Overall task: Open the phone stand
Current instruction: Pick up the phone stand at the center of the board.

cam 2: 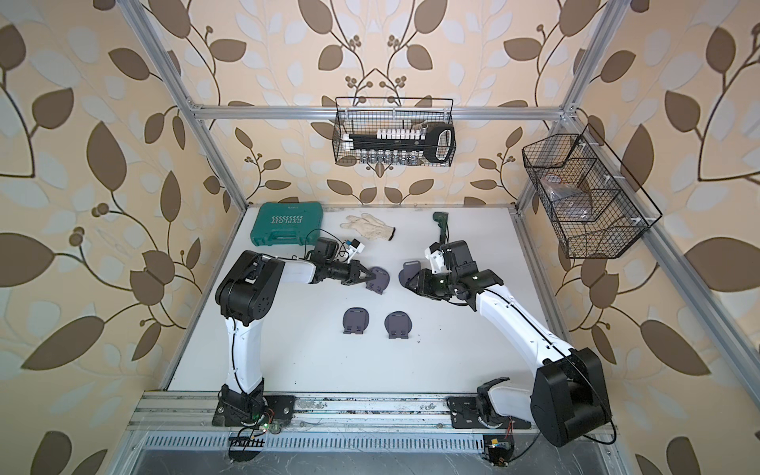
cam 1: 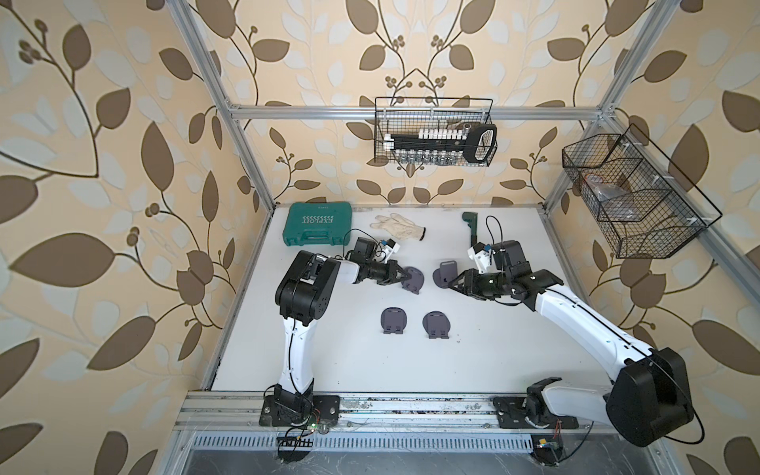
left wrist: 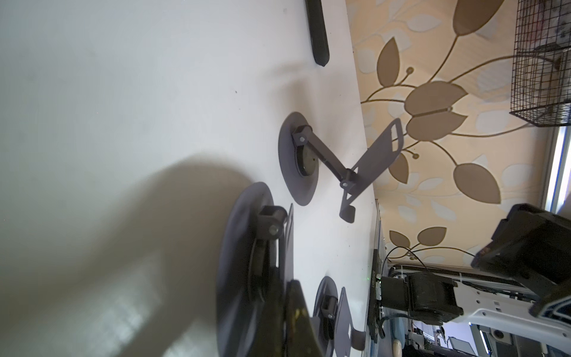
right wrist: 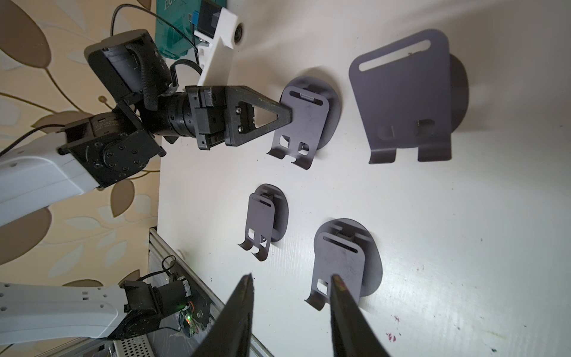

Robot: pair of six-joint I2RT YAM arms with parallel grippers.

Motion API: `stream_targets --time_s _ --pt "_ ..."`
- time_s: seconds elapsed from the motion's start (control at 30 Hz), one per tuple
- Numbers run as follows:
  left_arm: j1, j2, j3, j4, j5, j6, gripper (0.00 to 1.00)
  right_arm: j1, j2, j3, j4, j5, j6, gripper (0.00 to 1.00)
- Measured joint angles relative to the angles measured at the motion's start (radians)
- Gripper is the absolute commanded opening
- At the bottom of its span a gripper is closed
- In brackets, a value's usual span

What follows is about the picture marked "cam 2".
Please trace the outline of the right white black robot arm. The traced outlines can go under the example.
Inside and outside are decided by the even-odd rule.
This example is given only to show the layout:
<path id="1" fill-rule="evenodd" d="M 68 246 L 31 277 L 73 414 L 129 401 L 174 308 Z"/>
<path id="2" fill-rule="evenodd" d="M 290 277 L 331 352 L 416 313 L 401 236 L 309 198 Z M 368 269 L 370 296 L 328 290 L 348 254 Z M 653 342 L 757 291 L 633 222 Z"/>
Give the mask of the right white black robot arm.
<path id="1" fill-rule="evenodd" d="M 465 241 L 426 251 L 429 267 L 404 266 L 402 285 L 416 295 L 465 306 L 489 321 L 514 346 L 534 378 L 524 389 L 501 377 L 481 384 L 475 412 L 485 427 L 514 419 L 538 428 L 556 447 L 613 421 L 603 365 L 589 348 L 576 350 L 534 318 L 491 269 L 481 270 Z"/>

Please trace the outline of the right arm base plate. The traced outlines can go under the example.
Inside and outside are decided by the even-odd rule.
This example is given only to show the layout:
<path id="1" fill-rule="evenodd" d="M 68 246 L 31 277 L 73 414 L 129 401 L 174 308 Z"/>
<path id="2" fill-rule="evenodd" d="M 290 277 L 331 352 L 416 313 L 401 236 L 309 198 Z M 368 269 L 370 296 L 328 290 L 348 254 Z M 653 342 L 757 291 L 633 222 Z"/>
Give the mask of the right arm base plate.
<path id="1" fill-rule="evenodd" d="M 483 416 L 478 408 L 478 398 L 474 396 L 448 396 L 445 404 L 449 409 L 453 429 L 496 429 L 506 431 L 509 423 L 513 429 L 531 429 L 528 421 L 504 416 Z"/>

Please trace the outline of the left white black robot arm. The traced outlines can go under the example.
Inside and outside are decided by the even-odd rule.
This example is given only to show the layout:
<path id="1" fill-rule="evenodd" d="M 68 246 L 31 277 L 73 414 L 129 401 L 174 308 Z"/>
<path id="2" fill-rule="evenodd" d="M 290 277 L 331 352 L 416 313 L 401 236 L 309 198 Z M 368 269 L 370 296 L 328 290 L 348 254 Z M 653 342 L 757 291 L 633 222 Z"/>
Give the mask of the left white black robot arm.
<path id="1" fill-rule="evenodd" d="M 215 294 L 225 319 L 230 368 L 220 390 L 220 402 L 253 418 L 264 413 L 261 371 L 262 319 L 271 310 L 282 283 L 318 284 L 338 281 L 344 286 L 365 284 L 375 274 L 360 261 L 338 257 L 340 244 L 320 237 L 304 257 L 278 257 L 244 251 Z"/>

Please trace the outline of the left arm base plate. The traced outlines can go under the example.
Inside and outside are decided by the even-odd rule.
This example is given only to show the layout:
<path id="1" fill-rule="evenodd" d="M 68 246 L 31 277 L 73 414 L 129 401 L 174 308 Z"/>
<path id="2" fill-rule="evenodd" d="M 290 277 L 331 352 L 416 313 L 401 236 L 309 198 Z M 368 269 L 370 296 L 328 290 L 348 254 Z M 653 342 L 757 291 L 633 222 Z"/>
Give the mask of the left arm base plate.
<path id="1" fill-rule="evenodd" d="M 296 397 L 293 395 L 256 394 L 244 396 L 236 392 L 218 395 L 212 419 L 213 427 L 263 427 L 264 424 L 284 428 L 294 416 Z"/>

